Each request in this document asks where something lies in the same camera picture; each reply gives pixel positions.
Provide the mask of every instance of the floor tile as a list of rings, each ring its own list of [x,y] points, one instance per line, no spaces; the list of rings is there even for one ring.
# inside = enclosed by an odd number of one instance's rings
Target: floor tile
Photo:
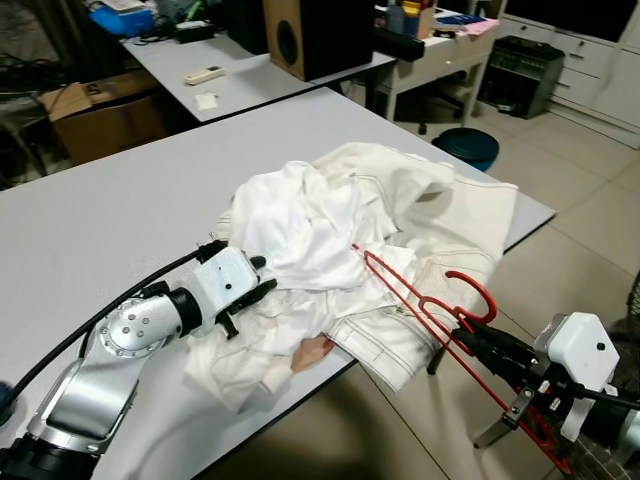
[[[210,478],[446,480],[360,366],[221,462]]]
[[[451,129],[458,128],[460,126],[459,123],[428,123],[427,124],[427,134],[420,135],[418,133],[419,124],[414,122],[402,122],[396,120],[395,123],[400,128],[406,130],[407,132],[413,133],[416,137],[423,139],[425,142],[431,143],[434,138],[441,135],[443,132]]]
[[[525,120],[524,118],[516,118],[511,115],[500,113],[497,108],[482,102],[478,102],[477,113],[478,115],[476,118],[478,120],[509,135],[518,135],[525,132],[533,128],[535,125],[543,122],[549,116],[548,113],[544,113],[529,120]]]
[[[466,126],[468,128],[475,128],[476,130],[480,130],[481,132],[488,133],[498,141],[500,146],[502,146],[503,143],[511,138],[511,134],[494,127],[490,123],[483,121],[481,117],[471,117]]]
[[[640,162],[637,150],[558,115],[549,115],[519,137],[606,179]]]
[[[636,162],[613,178],[613,183],[640,196],[640,162]]]
[[[624,188],[607,183],[553,226],[631,275],[640,270],[640,199]]]
[[[633,277],[551,226],[498,263],[488,289],[498,307],[537,336],[557,313],[589,312],[608,325],[626,314]]]
[[[561,212],[595,191],[606,181],[518,137],[503,143],[498,159],[487,172]]]
[[[532,341],[502,314],[492,325]],[[505,401],[514,398],[503,380],[475,360],[469,364]],[[376,383],[451,480],[542,480],[551,470],[551,462],[521,430],[486,449],[474,449],[471,439],[499,419],[502,410],[451,355],[445,355],[435,376],[425,369],[398,394]]]

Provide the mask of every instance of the desk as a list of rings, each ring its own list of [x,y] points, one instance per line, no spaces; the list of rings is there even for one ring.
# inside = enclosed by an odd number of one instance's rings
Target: desk
[[[303,82],[271,63],[269,54],[253,55],[226,35],[186,44],[165,40],[136,45],[134,40],[128,40],[124,47],[200,122],[242,113],[365,71],[371,74],[371,99],[376,70],[395,62],[394,58],[375,52],[371,63]],[[223,67],[226,75],[196,86],[184,83],[186,74],[212,66]],[[217,108],[198,109],[195,95],[206,92],[218,96]]]
[[[0,378],[17,382],[98,308],[193,250],[196,241],[207,241],[234,191],[250,176],[289,160],[316,160],[351,141],[448,161],[470,178],[492,181],[322,88],[0,192],[0,251],[6,253],[0,256]],[[518,194],[506,247],[553,214]],[[0,430],[0,445],[9,445],[16,431],[22,434],[76,353],[77,348],[65,352],[26,391],[17,415]],[[295,375],[271,403],[252,397],[235,416],[184,383],[184,355],[183,342],[174,342],[147,364],[134,406],[95,480],[189,479],[354,362],[336,348]]]
[[[457,15],[456,12],[443,11],[436,17]],[[396,99],[399,94],[413,88],[426,85],[461,70],[472,69],[473,82],[465,101],[462,126],[471,118],[473,107],[484,76],[484,70],[498,33],[496,25],[489,31],[472,37],[467,34],[455,38],[429,37],[424,40],[424,56],[415,62],[398,60],[393,71],[380,81],[378,90],[389,96],[387,102],[387,120],[393,121]]]

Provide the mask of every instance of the drawer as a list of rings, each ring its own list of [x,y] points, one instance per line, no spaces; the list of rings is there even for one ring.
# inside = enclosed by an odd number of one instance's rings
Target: drawer
[[[425,40],[424,57],[415,62],[399,61],[381,83],[388,88],[406,91],[470,68],[490,55],[497,33],[496,27],[477,37],[460,35],[455,40],[430,37]]]
[[[597,78],[564,68],[553,94],[578,105],[588,107],[598,82]]]
[[[609,55],[613,52],[613,48],[606,45],[563,33],[556,33],[551,40],[551,45],[567,55],[564,57],[565,67],[594,77],[604,75]]]
[[[527,25],[526,23],[516,22],[515,20],[509,20],[503,18],[500,20],[500,31],[498,37],[506,37],[508,35],[514,35],[516,37],[527,38],[534,42],[551,43],[551,39],[554,36],[552,30],[546,28],[534,27]]]
[[[593,109],[640,127],[638,72],[640,72],[640,55],[620,52],[611,76],[593,102]]]

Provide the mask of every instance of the white cloth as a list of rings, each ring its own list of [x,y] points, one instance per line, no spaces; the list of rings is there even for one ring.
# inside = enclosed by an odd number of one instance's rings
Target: white cloth
[[[230,409],[259,383],[276,392],[291,355],[325,332],[392,388],[423,367],[437,345],[366,267],[370,250],[419,291],[471,308],[475,290],[444,273],[486,283],[502,255],[516,187],[483,184],[374,144],[347,144],[315,162],[290,162],[241,186],[216,234],[264,255],[276,291],[217,329],[189,339],[186,371]],[[360,251],[352,247],[357,244]],[[386,276],[395,286],[393,277]],[[431,311],[453,328],[454,320]]]

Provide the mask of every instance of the blue stool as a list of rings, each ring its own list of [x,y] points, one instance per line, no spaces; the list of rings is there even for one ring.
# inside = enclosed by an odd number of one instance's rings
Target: blue stool
[[[500,144],[495,138],[475,128],[452,128],[432,143],[482,172],[493,165],[500,152]]]

